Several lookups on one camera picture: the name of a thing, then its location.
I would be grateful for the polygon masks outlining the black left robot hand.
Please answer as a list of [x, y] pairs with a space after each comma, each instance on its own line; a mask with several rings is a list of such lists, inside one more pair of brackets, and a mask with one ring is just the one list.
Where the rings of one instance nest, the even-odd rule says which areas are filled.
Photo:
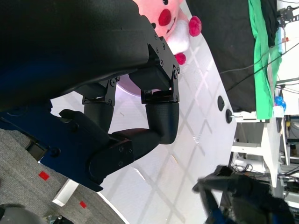
[[[178, 131], [180, 67], [131, 0], [3, 0], [0, 127], [41, 164], [99, 192]], [[117, 82], [141, 91], [148, 128], [108, 133]]]

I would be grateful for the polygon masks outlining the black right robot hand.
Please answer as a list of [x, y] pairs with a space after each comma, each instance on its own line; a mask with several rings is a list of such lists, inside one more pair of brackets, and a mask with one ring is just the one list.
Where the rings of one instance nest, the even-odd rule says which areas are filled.
[[[207, 224], [293, 224], [293, 214], [288, 204], [272, 196], [269, 185], [247, 175], [235, 173], [227, 166], [217, 166], [215, 171], [198, 179], [192, 188], [200, 195], [207, 214]], [[212, 190], [230, 193], [234, 219], [219, 208]]]

